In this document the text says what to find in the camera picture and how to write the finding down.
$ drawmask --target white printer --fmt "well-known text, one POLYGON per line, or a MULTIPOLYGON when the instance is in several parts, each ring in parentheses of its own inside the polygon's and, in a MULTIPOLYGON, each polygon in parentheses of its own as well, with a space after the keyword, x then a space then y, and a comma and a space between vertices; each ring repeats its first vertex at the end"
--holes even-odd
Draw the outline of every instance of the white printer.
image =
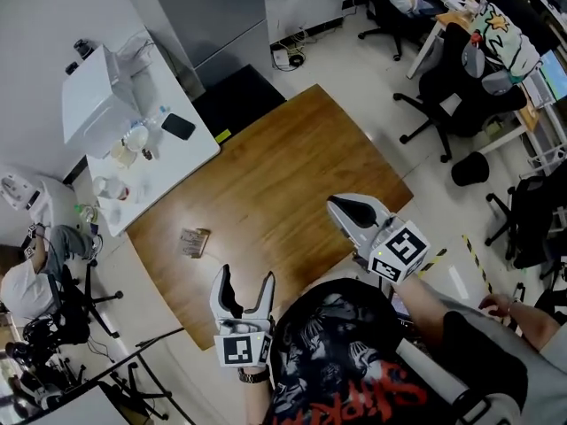
POLYGON ((140 112, 116 54, 98 47, 63 83, 63 135, 71 148, 103 158, 140 112))

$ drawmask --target tiled floor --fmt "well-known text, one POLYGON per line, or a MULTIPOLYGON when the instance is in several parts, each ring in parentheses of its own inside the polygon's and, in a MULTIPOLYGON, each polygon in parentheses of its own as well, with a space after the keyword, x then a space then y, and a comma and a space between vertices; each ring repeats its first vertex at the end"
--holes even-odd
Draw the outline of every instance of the tiled floor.
MULTIPOLYGON (((527 302, 540 294, 537 272, 510 272, 502 261, 503 243, 486 248, 484 240, 502 217, 485 201, 489 192, 505 197, 506 189, 517 182, 517 174, 527 168, 521 143, 515 141, 488 156, 491 176, 487 183, 461 189, 450 179, 451 164, 441 164, 440 141, 433 130, 428 130, 408 145, 398 142, 400 135, 410 132, 423 122, 423 116, 404 103, 392 101, 393 92, 416 95, 417 79, 409 81, 406 71, 416 49, 405 45, 400 62, 392 61, 393 41, 387 36, 371 36, 364 41, 357 34, 373 27, 364 10, 346 19, 344 27, 335 30, 317 43, 305 48, 306 63, 291 73, 275 72, 273 83, 286 97, 293 97, 309 86, 319 83, 349 113, 353 120, 373 141, 394 169, 414 193, 414 199, 402 210, 401 217, 412 220, 430 239, 430 257, 441 248, 449 251, 445 265, 452 266, 460 276, 460 288, 466 289, 459 297, 457 282, 454 288, 446 277, 431 273, 430 281, 447 294, 477 305, 485 294, 480 273, 471 264, 469 253, 462 242, 467 235, 488 273, 491 284, 501 291, 511 292, 519 280, 529 285, 527 302)), ((468 152, 467 143, 452 141, 454 158, 459 160, 468 152)), ((89 174, 85 172, 75 183, 82 202, 92 202, 89 174)), ((93 336, 108 345, 115 359, 132 352, 135 344, 146 338, 167 332, 179 326, 167 308, 137 257, 127 236, 111 238, 102 226, 105 248, 100 256, 97 278, 109 293, 122 290, 120 301, 109 304, 105 316, 120 331, 120 339, 111 341, 102 330, 93 325, 93 336)), ((348 262, 342 263, 336 273, 350 271, 348 262)), ((108 366, 102 356, 89 353, 85 345, 67 349, 78 366, 88 366, 87 376, 95 375, 108 366)), ((212 350, 201 352, 189 336, 181 334, 169 338, 152 349, 147 359, 161 381, 171 389, 177 400, 197 424, 242 424, 244 403, 235 373, 218 367, 212 350)), ((152 389, 151 382, 143 385, 152 389)), ((181 416, 161 401, 172 418, 169 423, 183 423, 181 416)))

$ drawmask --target office chair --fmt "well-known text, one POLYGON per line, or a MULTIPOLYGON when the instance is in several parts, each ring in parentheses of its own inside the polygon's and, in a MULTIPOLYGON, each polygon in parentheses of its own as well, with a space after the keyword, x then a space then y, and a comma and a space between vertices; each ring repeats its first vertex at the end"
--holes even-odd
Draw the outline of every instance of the office chair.
POLYGON ((369 0, 374 5, 374 14, 368 10, 366 15, 369 19, 378 24, 378 28, 359 33, 359 39, 364 39, 368 35, 391 35, 396 43, 396 53, 394 61, 401 59, 401 38, 407 38, 412 43, 418 43, 419 37, 427 29, 433 27, 430 20, 424 21, 421 18, 410 18, 402 14, 390 3, 390 0, 369 0))
POLYGON ((567 204, 564 185, 567 183, 567 162, 562 162, 550 176, 531 176, 519 182, 517 188, 508 189, 512 196, 509 209, 497 196, 488 194, 486 200, 494 201, 506 215, 506 222, 492 237, 485 240, 487 246, 509 230, 509 247, 506 259, 521 251, 514 266, 533 266, 533 261, 547 259, 546 240, 553 220, 553 211, 567 204))
POLYGON ((92 260, 87 264, 84 293, 77 288, 76 284, 78 282, 73 279, 71 272, 66 265, 63 266, 62 278, 64 281, 61 284, 61 290, 58 289, 57 283, 55 282, 53 277, 51 275, 48 275, 51 293, 53 294, 53 299, 58 309, 65 305, 65 303, 69 303, 69 305, 74 308, 78 306, 83 310, 83 312, 87 316, 87 319, 88 316, 91 315, 98 322, 98 324, 100 324, 101 328, 106 332, 108 336, 111 336, 112 338, 119 338, 120 334, 118 332, 111 332, 105 321, 98 313, 97 304, 112 301, 114 299, 122 299, 124 297, 124 294, 122 293, 122 291, 116 291, 116 293, 114 293, 112 296, 93 298, 91 292, 90 275, 92 267, 96 266, 96 260, 92 260))
MULTIPOLYGON (((425 73, 419 81, 420 94, 417 99, 422 102, 401 93, 393 95, 395 101, 406 101, 428 118, 412 134, 400 137, 400 142, 406 144, 429 126, 434 126, 445 150, 445 154, 441 156, 443 163, 453 156, 447 134, 472 137, 491 116, 519 110, 527 105, 524 92, 518 86, 512 87, 503 95, 494 96, 485 91, 481 79, 467 74, 462 66, 461 55, 469 41, 470 34, 466 30, 457 24, 449 24, 440 63, 425 73), (453 94, 456 94, 461 102, 453 115, 449 115, 440 103, 453 94)), ((489 65, 488 63, 486 73, 492 72, 489 65)))

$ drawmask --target wooden table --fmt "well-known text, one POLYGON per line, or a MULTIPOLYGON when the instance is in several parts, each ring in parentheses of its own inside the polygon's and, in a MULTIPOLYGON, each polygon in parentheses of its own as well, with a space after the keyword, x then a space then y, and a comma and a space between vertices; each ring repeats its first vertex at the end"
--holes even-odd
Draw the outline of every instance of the wooden table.
POLYGON ((141 216, 128 235, 159 292, 201 349, 216 331, 209 292, 230 264, 237 300, 252 307, 261 279, 276 275, 274 307, 348 255, 326 198, 339 192, 378 197, 397 212, 412 197, 372 142, 318 85, 226 142, 141 216), (177 251, 182 228, 211 230, 203 259, 177 251))

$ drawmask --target metal stand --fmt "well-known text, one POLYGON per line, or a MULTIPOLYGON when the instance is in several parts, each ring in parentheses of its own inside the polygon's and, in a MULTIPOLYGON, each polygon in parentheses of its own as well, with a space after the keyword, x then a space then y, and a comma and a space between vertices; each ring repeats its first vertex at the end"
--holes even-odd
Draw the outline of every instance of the metal stand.
MULTIPOLYGON (((152 372, 151 368, 148 366, 148 364, 146 363, 146 361, 142 357, 142 352, 147 350, 150 346, 153 346, 158 341, 163 340, 164 338, 167 338, 169 336, 172 336, 173 334, 178 334, 179 332, 181 332, 183 330, 185 330, 185 329, 179 328, 179 329, 176 329, 176 330, 172 330, 171 332, 167 332, 166 334, 163 334, 161 336, 157 336, 157 337, 153 338, 152 340, 147 340, 145 342, 141 342, 141 343, 137 344, 136 347, 139 348, 139 350, 137 350, 136 352, 133 352, 132 354, 130 354, 129 356, 127 356, 126 358, 124 358, 120 362, 117 362, 116 364, 114 364, 110 368, 107 368, 104 372, 95 376, 91 380, 88 380, 86 383, 84 383, 80 387, 77 387, 76 389, 70 390, 65 395, 65 398, 67 397, 67 395, 71 396, 71 398, 79 397, 80 395, 85 393, 87 390, 90 390, 95 385, 97 385, 97 383, 99 381, 101 381, 105 376, 110 375, 113 379, 115 379, 118 376, 114 372, 118 368, 122 367, 125 364, 128 364, 132 359, 137 358, 140 361, 140 364, 142 365, 144 370, 148 373, 150 378, 155 382, 156 386, 158 386, 158 389, 161 391, 161 393, 160 394, 144 394, 144 393, 140 393, 140 392, 137 391, 136 383, 135 382, 132 383, 132 381, 134 379, 133 370, 137 368, 137 364, 135 362, 133 364, 131 363, 128 366, 128 374, 130 375, 130 385, 128 387, 129 391, 127 390, 127 393, 129 394, 130 392, 133 392, 134 395, 138 396, 137 397, 138 399, 139 398, 141 398, 141 399, 143 399, 143 398, 166 398, 167 401, 169 401, 169 403, 171 403, 172 406, 179 412, 179 414, 187 421, 187 423, 189 423, 190 425, 196 425, 195 422, 191 419, 191 417, 189 415, 187 415, 187 413, 185 413, 185 411, 183 411, 182 408, 179 406, 179 404, 174 400, 173 394, 169 390, 166 390, 166 388, 159 381, 158 377, 152 372)), ((122 380, 120 380, 119 385, 121 387, 123 386, 122 380)), ((166 414, 158 414, 155 410, 153 410, 153 408, 149 408, 148 410, 150 412, 154 413, 156 415, 156 417, 159 417, 163 421, 166 421, 168 419, 166 414)))
POLYGON ((144 408, 149 413, 155 415, 158 419, 162 421, 166 421, 169 419, 169 415, 167 414, 160 414, 158 413, 153 406, 150 406, 146 399, 157 399, 157 398, 171 398, 172 393, 142 393, 137 389, 136 386, 136 379, 134 377, 134 370, 138 368, 138 364, 135 362, 130 362, 128 364, 128 381, 119 377, 118 373, 113 372, 110 373, 110 377, 120 386, 120 390, 126 392, 130 398, 134 401, 138 402, 141 405, 144 405, 144 408))

